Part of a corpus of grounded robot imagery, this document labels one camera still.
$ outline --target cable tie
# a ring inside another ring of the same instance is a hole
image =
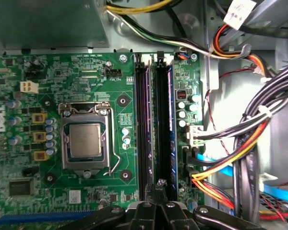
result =
[[[271,111],[268,109],[268,107],[266,107],[265,105],[260,105],[258,106],[258,110],[259,112],[263,113],[263,114],[267,114],[267,116],[269,118],[271,118],[273,116],[273,114],[271,113]]]

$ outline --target yellow wire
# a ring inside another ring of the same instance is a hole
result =
[[[257,134],[261,132],[261,129],[258,128],[256,129],[256,131],[253,133],[253,135],[250,137],[255,137],[257,136]],[[241,156],[243,156],[245,153],[247,153],[256,143],[257,143],[258,137],[248,146],[246,147],[244,150],[242,150],[239,154],[237,154],[235,157],[233,157],[232,159],[228,160],[227,162],[213,168],[210,169],[206,172],[200,172],[198,174],[193,174],[192,177],[194,178],[195,181],[201,181],[205,178],[207,178],[208,176],[210,176],[213,173],[216,173],[218,171],[220,171],[221,169],[225,168],[226,166],[230,165],[231,163],[233,163],[234,161],[236,161],[237,159],[239,159]]]
[[[138,8],[119,8],[119,7],[114,7],[114,6],[107,6],[107,9],[112,11],[113,13],[118,13],[118,14],[137,14],[137,13],[146,13],[146,12],[151,12],[154,10],[157,10],[173,0],[164,0],[158,3],[155,3],[150,6],[145,6],[145,7],[138,7]]]

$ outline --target clip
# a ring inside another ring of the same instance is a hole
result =
[[[238,59],[246,58],[248,55],[250,55],[251,50],[252,50],[252,46],[250,44],[245,44],[242,47],[240,54],[236,57],[231,58],[230,60],[238,60]]]
[[[273,114],[271,113],[271,111],[268,109],[268,107],[264,106],[264,105],[260,105],[258,106],[258,110],[259,112],[263,113],[263,114],[267,114],[267,116],[269,118],[271,118],[273,116]]]

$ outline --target red wire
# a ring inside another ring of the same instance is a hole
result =
[[[253,71],[254,68],[251,68],[251,67],[250,67],[250,68],[247,68],[247,69],[236,69],[236,70],[234,70],[234,71],[227,72],[227,73],[224,73],[224,74],[220,75],[220,76],[219,76],[219,79],[222,78],[222,77],[224,77],[224,76],[226,76],[226,75],[232,74],[232,73],[244,72],[244,71],[249,71],[249,70]],[[210,90],[207,91],[206,96],[205,96],[205,99],[206,99],[207,105],[208,105],[208,113],[209,113],[210,122],[212,123],[213,129],[216,131],[215,121],[214,121],[214,119],[213,119],[213,117],[212,117],[211,104],[210,104],[210,102],[209,102],[209,95],[210,95]],[[222,140],[221,140],[220,142],[221,142],[221,145],[222,145],[223,149],[225,150],[226,154],[229,155],[229,151],[227,150],[224,142],[223,142]]]
[[[278,216],[282,219],[283,222],[286,222],[284,216],[280,213],[280,211],[278,211],[276,208],[273,207],[273,205],[262,195],[261,198],[264,200],[264,202],[271,208],[273,209]]]

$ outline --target chip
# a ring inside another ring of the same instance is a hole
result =
[[[34,155],[34,161],[49,160],[49,155],[46,154],[46,151],[35,151],[33,155]]]
[[[31,131],[43,131],[43,130],[44,130],[43,125],[31,126]]]
[[[118,195],[116,194],[111,194],[110,195],[110,202],[113,203],[113,202],[117,202],[118,200]]]
[[[47,114],[45,113],[32,114],[32,123],[43,124],[46,118],[47,118]]]
[[[34,142],[45,142],[46,141],[46,132],[35,132],[33,133]]]
[[[32,150],[43,150],[45,148],[43,143],[36,143],[36,144],[31,144],[31,149]]]
[[[30,150],[30,149],[31,149],[30,145],[24,145],[24,150]]]
[[[24,126],[23,127],[23,131],[24,132],[29,132],[30,131],[30,127],[29,126]]]
[[[21,113],[22,114],[27,114],[28,113],[28,109],[26,109],[26,108],[25,109],[21,109]]]
[[[5,85],[5,79],[0,79],[0,85]]]
[[[5,65],[6,65],[6,66],[12,66],[12,65],[14,65],[13,59],[6,59],[6,60],[5,60]]]
[[[19,180],[11,181],[9,184],[10,196],[28,196],[32,194],[32,181]]]

